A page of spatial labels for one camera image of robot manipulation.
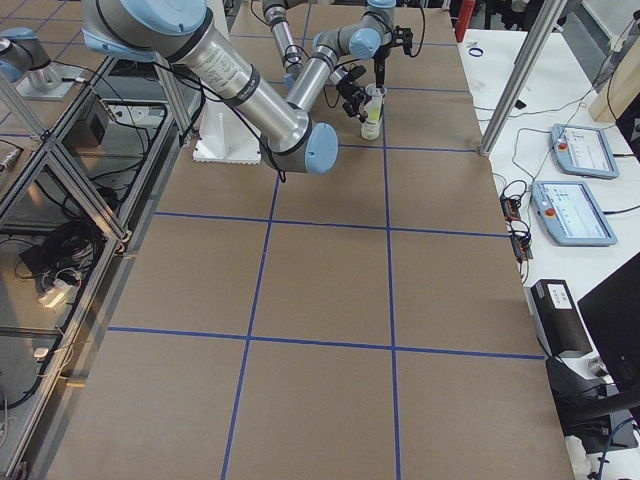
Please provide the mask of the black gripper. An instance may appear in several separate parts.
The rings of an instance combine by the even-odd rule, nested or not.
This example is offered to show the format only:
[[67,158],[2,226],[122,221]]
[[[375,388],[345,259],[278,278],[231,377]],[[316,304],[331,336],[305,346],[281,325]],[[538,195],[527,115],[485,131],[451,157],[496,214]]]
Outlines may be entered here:
[[364,123],[367,119],[367,113],[360,109],[360,105],[364,101],[364,89],[357,83],[357,80],[346,75],[336,84],[336,89],[344,99],[343,110],[347,116]]
[[391,45],[381,45],[373,56],[376,88],[382,89],[386,79],[386,59],[390,56]]

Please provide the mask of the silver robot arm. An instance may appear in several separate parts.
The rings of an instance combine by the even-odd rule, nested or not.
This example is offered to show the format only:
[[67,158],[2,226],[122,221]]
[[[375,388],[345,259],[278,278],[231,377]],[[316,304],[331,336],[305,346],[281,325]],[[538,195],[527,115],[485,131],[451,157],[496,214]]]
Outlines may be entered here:
[[297,1],[262,3],[264,22],[271,30],[285,70],[285,83],[289,89],[287,102],[309,111],[324,92],[326,83],[331,81],[344,99],[343,109],[347,115],[363,122],[367,118],[362,109],[365,90],[356,85],[356,76],[340,67],[339,63],[346,55],[359,60],[372,58],[380,46],[380,32],[363,22],[322,32],[316,46],[307,55],[295,44],[287,19],[287,11],[298,4]]
[[157,56],[183,64],[229,108],[261,133],[261,150],[278,172],[324,174],[338,156],[338,136],[309,111],[339,59],[373,58],[391,40],[396,4],[370,1],[361,20],[323,32],[286,97],[217,29],[204,1],[85,1],[83,35],[107,56],[151,62]]

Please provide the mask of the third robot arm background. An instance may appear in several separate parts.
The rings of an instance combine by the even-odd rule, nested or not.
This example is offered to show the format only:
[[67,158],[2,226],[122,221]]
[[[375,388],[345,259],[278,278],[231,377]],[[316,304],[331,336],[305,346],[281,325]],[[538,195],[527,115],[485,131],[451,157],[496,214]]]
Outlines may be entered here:
[[51,60],[37,35],[29,28],[1,32],[1,73],[25,99],[60,101],[72,87],[63,80],[69,67],[59,68]]

